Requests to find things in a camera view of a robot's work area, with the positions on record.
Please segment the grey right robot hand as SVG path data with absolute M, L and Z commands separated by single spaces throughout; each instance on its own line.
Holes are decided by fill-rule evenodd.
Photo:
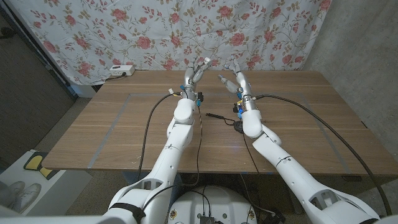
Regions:
M 256 110 L 257 106 L 254 102 L 251 85 L 249 84 L 249 81 L 244 73 L 241 71 L 238 61 L 233 59 L 231 65 L 225 65 L 224 67 L 234 73 L 236 76 L 237 85 L 222 75 L 218 75 L 219 80 L 230 93 L 240 95 L 239 104 L 241 105 L 243 111 Z

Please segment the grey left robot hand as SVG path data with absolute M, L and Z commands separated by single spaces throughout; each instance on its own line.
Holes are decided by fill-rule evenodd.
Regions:
M 185 71 L 181 97 L 187 98 L 192 101 L 203 102 L 203 93 L 196 92 L 197 83 L 201 80 L 204 75 L 205 70 L 208 68 L 209 58 L 204 58 L 204 60 L 196 64 L 193 61 L 188 62 L 188 68 Z

